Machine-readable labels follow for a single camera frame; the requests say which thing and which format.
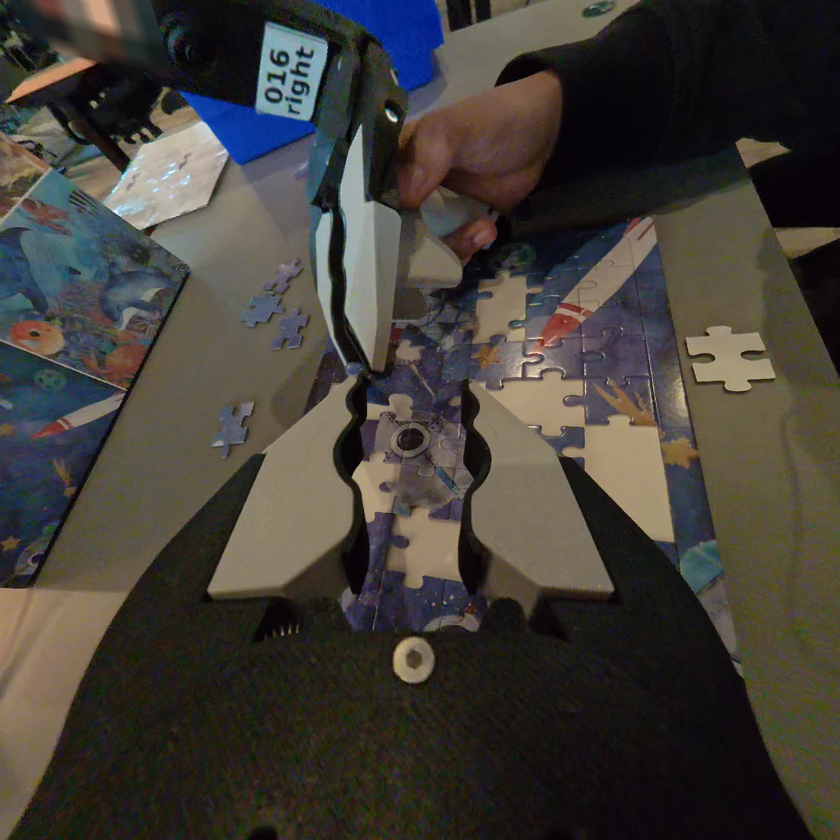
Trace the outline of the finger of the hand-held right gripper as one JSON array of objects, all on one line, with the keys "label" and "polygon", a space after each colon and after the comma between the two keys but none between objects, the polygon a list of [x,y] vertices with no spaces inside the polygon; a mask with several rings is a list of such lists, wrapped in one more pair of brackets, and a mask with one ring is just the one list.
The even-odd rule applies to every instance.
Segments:
[{"label": "finger of the hand-held right gripper", "polygon": [[365,194],[364,133],[351,142],[340,184],[344,315],[370,371],[382,373],[392,331],[400,214]]},{"label": "finger of the hand-held right gripper", "polygon": [[344,245],[341,211],[312,205],[312,274],[330,341],[345,369],[348,362],[364,360],[344,311]]}]

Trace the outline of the instruction sheet in plastic sleeve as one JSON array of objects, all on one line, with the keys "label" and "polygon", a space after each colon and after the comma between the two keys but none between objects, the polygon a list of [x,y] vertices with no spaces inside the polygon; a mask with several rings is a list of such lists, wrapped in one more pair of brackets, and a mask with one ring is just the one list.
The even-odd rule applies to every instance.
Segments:
[{"label": "instruction sheet in plastic sleeve", "polygon": [[202,121],[145,144],[103,200],[137,229],[192,213],[210,203],[229,155]]}]

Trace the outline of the person's right hand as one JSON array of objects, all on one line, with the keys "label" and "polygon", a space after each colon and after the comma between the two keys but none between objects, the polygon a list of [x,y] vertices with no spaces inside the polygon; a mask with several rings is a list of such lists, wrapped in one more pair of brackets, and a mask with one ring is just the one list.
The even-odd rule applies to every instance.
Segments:
[{"label": "person's right hand", "polygon": [[398,194],[417,209],[440,186],[503,212],[539,183],[560,134],[563,91],[543,70],[409,122],[401,132]]}]

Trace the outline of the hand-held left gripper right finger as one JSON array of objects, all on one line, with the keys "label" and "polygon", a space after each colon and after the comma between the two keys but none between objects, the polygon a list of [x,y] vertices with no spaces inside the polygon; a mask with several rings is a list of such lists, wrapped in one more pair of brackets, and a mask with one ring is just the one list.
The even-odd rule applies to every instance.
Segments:
[{"label": "hand-held left gripper right finger", "polygon": [[526,614],[557,597],[608,602],[614,583],[557,451],[476,383],[463,381],[460,408],[467,592],[512,599]]}]

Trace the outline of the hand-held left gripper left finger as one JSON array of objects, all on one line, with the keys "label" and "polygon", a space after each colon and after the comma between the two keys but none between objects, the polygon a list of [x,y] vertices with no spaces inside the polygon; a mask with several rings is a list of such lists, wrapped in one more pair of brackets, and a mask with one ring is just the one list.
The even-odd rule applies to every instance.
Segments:
[{"label": "hand-held left gripper left finger", "polygon": [[215,601],[358,595],[370,538],[354,471],[368,380],[350,375],[264,452],[207,588]]}]

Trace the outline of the illustrated puzzle box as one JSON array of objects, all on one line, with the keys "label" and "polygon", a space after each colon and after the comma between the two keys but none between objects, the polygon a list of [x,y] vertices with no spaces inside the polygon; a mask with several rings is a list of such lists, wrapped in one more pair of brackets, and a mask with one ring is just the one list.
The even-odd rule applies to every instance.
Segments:
[{"label": "illustrated puzzle box", "polygon": [[22,589],[191,271],[5,134],[1,164],[1,586]]}]

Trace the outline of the person's right forearm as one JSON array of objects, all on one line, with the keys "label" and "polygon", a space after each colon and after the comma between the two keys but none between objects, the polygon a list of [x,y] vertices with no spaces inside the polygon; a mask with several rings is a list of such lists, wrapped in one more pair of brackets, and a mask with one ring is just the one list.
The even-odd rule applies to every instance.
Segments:
[{"label": "person's right forearm", "polygon": [[596,36],[518,56],[562,89],[543,183],[777,143],[755,185],[778,228],[838,226],[838,2],[639,2]]}]

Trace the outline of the blue storage bin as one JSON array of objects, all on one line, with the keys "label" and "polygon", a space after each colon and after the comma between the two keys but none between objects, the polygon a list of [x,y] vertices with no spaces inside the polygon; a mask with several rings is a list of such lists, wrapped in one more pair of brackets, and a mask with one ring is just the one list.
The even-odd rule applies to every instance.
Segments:
[{"label": "blue storage bin", "polygon": [[[414,91],[433,79],[433,53],[444,43],[435,1],[318,1],[318,5],[352,19],[378,38],[404,90]],[[181,94],[240,165],[313,132],[308,122],[260,114],[252,107],[190,92]]]}]

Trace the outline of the purple jigsaw puzzle piece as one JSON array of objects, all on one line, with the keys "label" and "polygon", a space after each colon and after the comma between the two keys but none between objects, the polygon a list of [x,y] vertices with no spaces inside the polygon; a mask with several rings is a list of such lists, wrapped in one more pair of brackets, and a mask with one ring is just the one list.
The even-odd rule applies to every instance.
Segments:
[{"label": "purple jigsaw puzzle piece", "polygon": [[282,297],[289,288],[291,281],[300,276],[302,269],[303,265],[299,257],[280,264],[275,275],[263,285],[262,290]]}]

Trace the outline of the space jigsaw puzzle board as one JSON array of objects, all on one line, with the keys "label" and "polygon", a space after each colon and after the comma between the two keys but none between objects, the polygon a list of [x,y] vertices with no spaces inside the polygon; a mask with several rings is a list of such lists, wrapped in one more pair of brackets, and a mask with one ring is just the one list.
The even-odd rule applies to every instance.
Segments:
[{"label": "space jigsaw puzzle board", "polygon": [[355,630],[476,630],[457,570],[460,386],[491,392],[574,459],[668,555],[736,666],[734,630],[690,421],[655,224],[534,234],[473,262],[419,325],[392,332],[367,392],[355,473],[371,568],[341,605]]}]

